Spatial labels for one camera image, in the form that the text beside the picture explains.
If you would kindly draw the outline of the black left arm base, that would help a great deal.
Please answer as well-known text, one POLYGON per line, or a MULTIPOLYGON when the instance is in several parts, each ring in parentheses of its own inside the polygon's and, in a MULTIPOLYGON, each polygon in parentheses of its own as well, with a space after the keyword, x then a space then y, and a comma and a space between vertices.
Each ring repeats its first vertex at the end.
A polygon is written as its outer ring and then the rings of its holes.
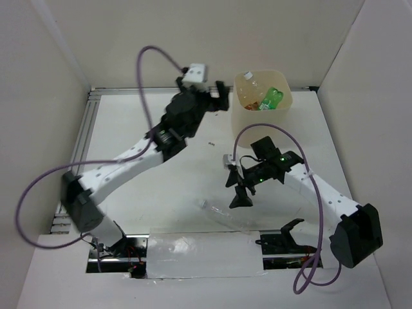
POLYGON ((87 274, 126 274, 133 279, 147 277, 148 237, 127 236, 117 249, 109 249, 95 238, 85 240, 89 245, 87 274))

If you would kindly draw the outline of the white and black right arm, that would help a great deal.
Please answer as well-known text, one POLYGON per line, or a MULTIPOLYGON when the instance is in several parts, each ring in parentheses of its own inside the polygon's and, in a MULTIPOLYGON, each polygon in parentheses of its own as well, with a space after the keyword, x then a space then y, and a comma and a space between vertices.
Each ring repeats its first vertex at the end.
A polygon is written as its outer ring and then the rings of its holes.
POLYGON ((379 212, 373 205, 360 205, 344 196, 308 170, 301 156, 293 151, 282 153, 268 136, 254 142, 252 150, 257 163, 249 168, 243 167, 237 156, 223 156, 223 164, 229 170, 225 185, 234 187, 236 192, 231 209, 251 207, 255 187, 277 180, 312 205, 323 206, 324 216, 333 227, 332 254, 346 268, 356 267, 383 245, 379 212))

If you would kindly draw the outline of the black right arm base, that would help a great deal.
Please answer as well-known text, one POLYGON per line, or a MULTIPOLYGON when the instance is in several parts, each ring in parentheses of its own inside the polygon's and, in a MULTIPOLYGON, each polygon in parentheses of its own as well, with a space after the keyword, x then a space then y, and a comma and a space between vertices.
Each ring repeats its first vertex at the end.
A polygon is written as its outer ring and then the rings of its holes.
POLYGON ((296 218, 279 230, 260 233, 255 244, 261 248, 264 270, 301 268, 315 254, 315 247, 300 245, 291 235, 293 228, 301 222, 304 219, 296 218))

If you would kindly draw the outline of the green plastic bottle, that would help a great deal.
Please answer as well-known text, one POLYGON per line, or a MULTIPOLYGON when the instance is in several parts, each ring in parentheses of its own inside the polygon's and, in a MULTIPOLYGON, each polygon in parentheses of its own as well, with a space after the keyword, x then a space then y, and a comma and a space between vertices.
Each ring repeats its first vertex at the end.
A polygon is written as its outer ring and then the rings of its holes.
POLYGON ((276 109, 279 103, 282 101, 284 94, 282 91, 271 87, 268 89, 267 94, 258 106, 258 111, 273 110, 276 109))

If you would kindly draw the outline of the clear bottle white cap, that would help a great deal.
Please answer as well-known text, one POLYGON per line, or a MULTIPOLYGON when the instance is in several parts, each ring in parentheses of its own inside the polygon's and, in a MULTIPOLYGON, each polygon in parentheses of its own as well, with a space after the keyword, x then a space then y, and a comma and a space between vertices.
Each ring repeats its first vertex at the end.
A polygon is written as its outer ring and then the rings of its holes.
POLYGON ((267 90, 268 87, 261 79, 251 71, 247 71, 242 75, 238 84, 238 98, 245 106, 256 102, 259 104, 264 99, 267 90))
POLYGON ((228 209, 222 207, 219 201, 200 198, 196 200, 196 206, 208 219, 232 232, 248 234, 256 227, 253 220, 231 213, 228 209))

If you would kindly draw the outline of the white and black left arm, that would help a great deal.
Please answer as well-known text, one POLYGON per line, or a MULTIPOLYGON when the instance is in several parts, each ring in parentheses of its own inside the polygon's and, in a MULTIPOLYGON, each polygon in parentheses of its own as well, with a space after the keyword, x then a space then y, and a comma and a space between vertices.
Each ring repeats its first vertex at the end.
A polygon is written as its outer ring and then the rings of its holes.
POLYGON ((99 205, 123 184, 182 151, 186 140, 195 136, 207 112, 229 109, 229 87, 222 81, 216 82, 217 97, 196 86, 187 88, 181 79, 176 82, 180 91, 165 107, 160 122, 143 139, 117 156, 113 164, 101 164, 80 175, 68 171, 62 176, 61 204, 76 229, 90 234, 113 257, 126 251, 126 235, 99 205))

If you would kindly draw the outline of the red label bottle red cap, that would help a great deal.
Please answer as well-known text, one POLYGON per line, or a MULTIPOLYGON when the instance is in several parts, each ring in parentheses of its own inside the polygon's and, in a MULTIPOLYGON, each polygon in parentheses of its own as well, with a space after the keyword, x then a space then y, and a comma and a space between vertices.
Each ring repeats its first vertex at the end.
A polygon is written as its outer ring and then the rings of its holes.
POLYGON ((259 109, 259 103, 254 102, 254 103, 246 105, 244 108, 250 111, 257 111, 259 109))

